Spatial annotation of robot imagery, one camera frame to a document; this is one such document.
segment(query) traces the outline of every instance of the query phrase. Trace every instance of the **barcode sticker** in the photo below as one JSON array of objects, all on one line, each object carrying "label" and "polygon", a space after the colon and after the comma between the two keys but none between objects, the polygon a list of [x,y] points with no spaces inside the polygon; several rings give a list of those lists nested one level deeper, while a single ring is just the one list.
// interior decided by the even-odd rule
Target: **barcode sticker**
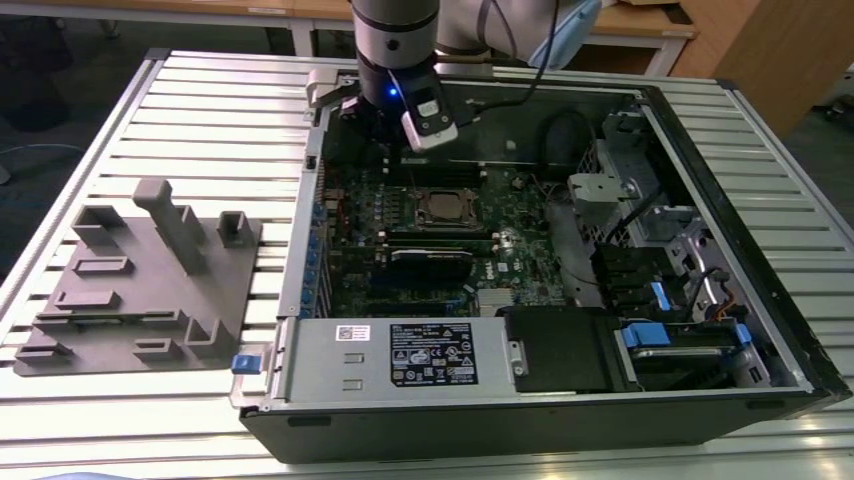
[{"label": "barcode sticker", "polygon": [[367,342],[369,340],[369,325],[339,325],[335,329],[335,341],[337,342]]}]

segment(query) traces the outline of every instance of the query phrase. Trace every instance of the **aluminum extrusion table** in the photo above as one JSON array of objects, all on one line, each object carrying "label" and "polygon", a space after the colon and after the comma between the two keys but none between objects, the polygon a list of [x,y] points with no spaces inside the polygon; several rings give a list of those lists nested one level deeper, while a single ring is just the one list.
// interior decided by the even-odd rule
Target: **aluminum extrusion table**
[{"label": "aluminum extrusion table", "polygon": [[[272,339],[308,123],[307,72],[353,62],[171,52],[148,59],[0,289],[0,478],[76,471],[128,477],[840,479],[854,471],[854,400],[756,424],[698,447],[404,463],[289,466],[247,433],[229,396],[261,377],[225,370],[21,378],[17,346],[75,248],[81,205],[131,202],[167,177],[199,216],[264,221],[241,336]],[[504,69],[497,75],[530,77]],[[736,91],[707,80],[570,74],[650,83],[666,94],[838,368],[854,387],[854,234]]]}]

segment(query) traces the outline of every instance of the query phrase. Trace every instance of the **black plastic bracket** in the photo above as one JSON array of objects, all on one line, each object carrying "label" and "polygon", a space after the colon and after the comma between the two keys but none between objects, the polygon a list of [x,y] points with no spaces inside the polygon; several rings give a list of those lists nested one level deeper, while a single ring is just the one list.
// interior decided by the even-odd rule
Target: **black plastic bracket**
[{"label": "black plastic bracket", "polygon": [[149,48],[145,52],[145,60],[164,60],[172,56],[171,48]]},{"label": "black plastic bracket", "polygon": [[715,80],[718,81],[718,85],[722,89],[730,91],[740,90],[740,88],[738,88],[738,83],[735,83],[735,80],[730,80],[728,78],[718,78]]}]

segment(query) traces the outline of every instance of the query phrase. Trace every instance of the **white sticker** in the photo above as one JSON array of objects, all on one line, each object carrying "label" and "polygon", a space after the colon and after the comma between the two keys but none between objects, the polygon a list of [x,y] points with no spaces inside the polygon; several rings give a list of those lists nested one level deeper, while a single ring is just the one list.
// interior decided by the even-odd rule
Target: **white sticker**
[{"label": "white sticker", "polygon": [[287,10],[284,10],[283,8],[256,8],[256,7],[249,7],[247,9],[249,11],[249,13],[268,13],[271,15],[284,15],[288,13]]},{"label": "white sticker", "polygon": [[369,325],[339,325],[335,329],[335,341],[367,342],[371,340]]},{"label": "white sticker", "polygon": [[435,100],[429,100],[428,102],[421,103],[417,106],[417,113],[421,117],[432,117],[436,113],[439,113],[439,103]]}]

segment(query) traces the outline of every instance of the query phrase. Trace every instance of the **wooden desk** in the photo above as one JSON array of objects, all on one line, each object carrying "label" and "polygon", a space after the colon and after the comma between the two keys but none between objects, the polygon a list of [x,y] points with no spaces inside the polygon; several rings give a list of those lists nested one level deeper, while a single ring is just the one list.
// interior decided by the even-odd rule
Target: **wooden desk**
[{"label": "wooden desk", "polygon": [[[0,1],[0,13],[288,28],[301,57],[315,56],[316,30],[353,29],[347,0],[17,0]],[[664,76],[695,36],[695,27],[671,23],[659,8],[615,5],[584,43],[655,50],[646,74]]]}]

